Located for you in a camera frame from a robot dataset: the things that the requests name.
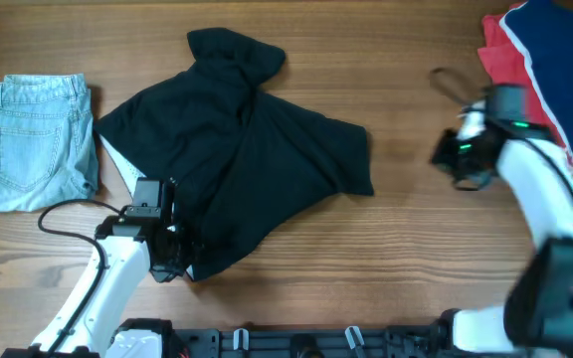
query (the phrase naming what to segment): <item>white stripe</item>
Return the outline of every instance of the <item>white stripe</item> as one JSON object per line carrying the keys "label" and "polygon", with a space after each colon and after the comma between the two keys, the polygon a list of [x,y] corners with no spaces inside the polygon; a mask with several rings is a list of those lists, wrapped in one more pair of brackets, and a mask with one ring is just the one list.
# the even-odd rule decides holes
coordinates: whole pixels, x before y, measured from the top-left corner
{"label": "white stripe", "polygon": [[545,98],[543,98],[543,93],[541,92],[541,89],[538,86],[538,82],[536,81],[536,77],[534,76],[534,70],[532,69],[532,58],[529,55],[529,51],[527,51],[527,49],[525,48],[523,43],[521,43],[521,41],[518,39],[516,34],[514,34],[512,29],[510,29],[507,26],[507,24],[505,23],[505,17],[507,17],[507,14],[509,14],[512,11],[516,11],[516,10],[520,9],[521,7],[523,7],[525,5],[527,5],[527,3],[524,3],[523,5],[508,11],[501,18],[501,20],[498,22],[498,25],[501,27],[501,29],[503,29],[503,31],[505,32],[505,35],[507,35],[509,40],[512,42],[512,45],[514,45],[514,48],[516,48],[516,50],[519,53],[521,53],[521,55],[525,59],[525,61],[524,61],[525,70],[527,71],[527,75],[529,76],[530,80],[532,81],[532,85],[534,86],[534,91],[536,91],[536,95],[538,96],[538,100],[541,102],[541,106],[543,107],[545,114],[547,114],[549,119],[552,121],[552,124],[554,124],[554,126],[556,127],[556,130],[558,131],[558,134],[561,136],[561,139],[563,139],[563,143],[565,144],[565,153],[568,155],[568,157],[571,158],[571,161],[573,164],[573,152],[572,152],[572,148],[569,145],[569,140],[567,139],[567,136],[565,135],[565,132],[563,131],[563,127],[558,122],[558,119],[556,119],[554,112],[552,112],[552,109],[550,109],[549,105],[547,105]]}

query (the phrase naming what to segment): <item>folded jeans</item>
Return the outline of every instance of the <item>folded jeans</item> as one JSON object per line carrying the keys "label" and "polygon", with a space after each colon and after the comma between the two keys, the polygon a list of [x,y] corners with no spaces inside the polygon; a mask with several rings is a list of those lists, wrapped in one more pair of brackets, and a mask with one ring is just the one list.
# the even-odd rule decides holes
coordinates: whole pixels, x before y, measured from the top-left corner
{"label": "folded jeans", "polygon": [[94,195],[90,98],[83,75],[14,75],[0,83],[0,212]]}

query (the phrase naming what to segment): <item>wooden surface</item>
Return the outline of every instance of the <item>wooden surface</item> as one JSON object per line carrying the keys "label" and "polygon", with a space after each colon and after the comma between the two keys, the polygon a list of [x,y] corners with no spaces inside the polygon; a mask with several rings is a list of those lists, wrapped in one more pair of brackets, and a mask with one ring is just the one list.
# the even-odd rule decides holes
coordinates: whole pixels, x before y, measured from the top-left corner
{"label": "wooden surface", "polygon": [[[428,164],[442,130],[458,125],[458,108],[429,88],[426,74],[455,67],[485,85],[476,53],[483,45],[480,18],[507,3],[0,7],[0,80],[83,72],[98,117],[187,69],[190,30],[228,27],[282,47],[286,67],[266,89],[365,126],[376,196],[324,200],[204,283],[156,284],[148,277],[124,317],[170,318],[182,328],[427,323],[451,307],[501,303],[531,253],[504,184],[457,192]],[[127,204],[116,169],[98,153],[98,197]],[[106,214],[74,206],[49,224],[90,235]],[[0,352],[25,347],[43,329],[91,252],[40,233],[37,217],[0,214]]]}

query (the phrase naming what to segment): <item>jeans pocket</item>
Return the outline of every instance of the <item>jeans pocket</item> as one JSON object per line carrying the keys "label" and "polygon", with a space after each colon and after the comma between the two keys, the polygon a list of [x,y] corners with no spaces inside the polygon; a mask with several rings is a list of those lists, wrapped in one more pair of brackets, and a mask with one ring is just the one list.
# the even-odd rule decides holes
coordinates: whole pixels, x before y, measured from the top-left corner
{"label": "jeans pocket", "polygon": [[0,182],[29,192],[52,177],[61,127],[28,130],[0,127]]}

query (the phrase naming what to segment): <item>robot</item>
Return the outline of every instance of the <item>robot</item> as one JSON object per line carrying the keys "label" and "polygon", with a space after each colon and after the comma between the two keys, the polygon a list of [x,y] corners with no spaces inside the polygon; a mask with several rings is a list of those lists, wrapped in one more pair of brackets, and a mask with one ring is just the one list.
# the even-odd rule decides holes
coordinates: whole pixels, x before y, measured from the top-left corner
{"label": "robot", "polygon": [[[517,198],[536,255],[503,306],[448,310],[427,326],[369,330],[174,330],[158,319],[119,325],[148,272],[158,282],[191,274],[192,248],[173,223],[173,186],[139,179],[131,205],[107,217],[94,240],[86,238],[95,251],[55,319],[30,347],[1,357],[524,357],[543,349],[573,356],[572,171],[563,149],[546,128],[527,122],[523,108],[519,87],[488,89],[466,103],[462,127],[444,132],[431,160],[459,190],[498,176]],[[52,209],[40,229],[62,234],[41,225]]]}

